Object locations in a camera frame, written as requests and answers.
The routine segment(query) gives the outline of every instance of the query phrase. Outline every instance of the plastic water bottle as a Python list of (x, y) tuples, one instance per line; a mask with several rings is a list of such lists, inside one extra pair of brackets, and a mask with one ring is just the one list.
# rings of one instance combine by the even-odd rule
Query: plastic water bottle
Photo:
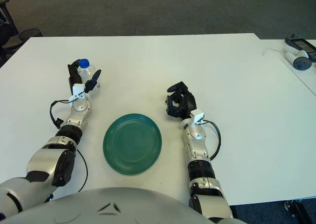
[[(92, 78), (96, 69), (93, 65), (90, 65), (88, 59), (81, 59), (79, 62), (78, 74), (81, 76), (82, 83), (85, 84), (88, 80)], [(97, 82), (97, 85), (93, 88), (92, 91), (96, 91), (100, 88), (100, 83)]]

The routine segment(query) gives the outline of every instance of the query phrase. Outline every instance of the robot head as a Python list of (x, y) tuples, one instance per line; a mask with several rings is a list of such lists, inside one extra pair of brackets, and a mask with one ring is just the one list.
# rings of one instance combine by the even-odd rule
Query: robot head
[[(219, 223), (238, 224), (238, 220)], [(210, 224), (179, 201), (138, 188), (102, 188), (69, 195), (23, 211), (1, 224)]]

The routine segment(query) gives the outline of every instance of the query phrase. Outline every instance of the black cable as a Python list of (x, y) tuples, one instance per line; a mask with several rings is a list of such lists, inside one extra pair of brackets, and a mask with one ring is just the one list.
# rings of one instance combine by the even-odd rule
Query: black cable
[(87, 179), (88, 179), (88, 166), (87, 166), (87, 163), (86, 163), (86, 161), (85, 161), (83, 155), (81, 154), (81, 152), (80, 152), (78, 149), (77, 149), (77, 152), (78, 152), (79, 155), (82, 157), (83, 162), (84, 162), (84, 165), (85, 165), (85, 170), (86, 170), (85, 181), (84, 181), (82, 187), (81, 187), (81, 188), (79, 189), (79, 191), (78, 191), (78, 192), (80, 192), (80, 191), (83, 189), (83, 187), (85, 186), (85, 183), (87, 182)]
[(216, 151), (215, 151), (214, 154), (210, 157), (210, 160), (213, 160), (213, 159), (217, 156), (217, 154), (218, 154), (218, 152), (219, 152), (219, 149), (221, 148), (221, 142), (222, 142), (222, 140), (221, 140), (221, 133), (219, 132), (219, 129), (218, 129), (218, 127), (216, 126), (216, 124), (215, 124), (214, 122), (208, 121), (208, 120), (206, 120), (206, 119), (204, 119), (204, 121), (206, 121), (206, 123), (203, 123), (203, 124), (210, 123), (211, 125), (213, 125), (213, 127), (215, 128), (215, 130), (216, 130), (216, 132), (217, 132), (217, 135), (218, 135), (218, 145), (217, 145)]
[(57, 104), (57, 103), (69, 104), (69, 103), (74, 102), (74, 101), (77, 100), (77, 99), (78, 99), (78, 98), (76, 98), (76, 99), (74, 99), (74, 100), (72, 100), (72, 101), (68, 101), (68, 100), (66, 100), (66, 99), (55, 100), (54, 102), (51, 103), (50, 109), (49, 109), (49, 115), (50, 115), (50, 118), (51, 118), (53, 124), (56, 126), (56, 128), (60, 129), (60, 125), (61, 125), (61, 123), (63, 122), (63, 120), (61, 120), (61, 119), (59, 119), (59, 118), (57, 118), (57, 120), (54, 119), (54, 116), (53, 116), (53, 114), (52, 114), (52, 112), (51, 112), (53, 106), (54, 106), (55, 104)]

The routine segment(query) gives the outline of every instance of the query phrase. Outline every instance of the black device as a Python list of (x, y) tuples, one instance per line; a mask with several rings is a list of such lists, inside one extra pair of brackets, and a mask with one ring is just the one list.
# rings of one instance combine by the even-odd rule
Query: black device
[(297, 50), (306, 51), (310, 60), (312, 62), (316, 62), (316, 47), (306, 41), (304, 38), (297, 38), (297, 36), (292, 35), (291, 37), (286, 38), (285, 42)]

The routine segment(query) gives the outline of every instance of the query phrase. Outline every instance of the white cable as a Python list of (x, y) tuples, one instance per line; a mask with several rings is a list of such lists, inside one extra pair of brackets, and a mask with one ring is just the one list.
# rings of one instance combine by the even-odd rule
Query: white cable
[(280, 52), (280, 53), (284, 54), (284, 52), (281, 51), (281, 50), (277, 50), (277, 49), (274, 49), (274, 48), (269, 48), (263, 53), (263, 56), (266, 56), (268, 54), (268, 52), (271, 52), (271, 51)]

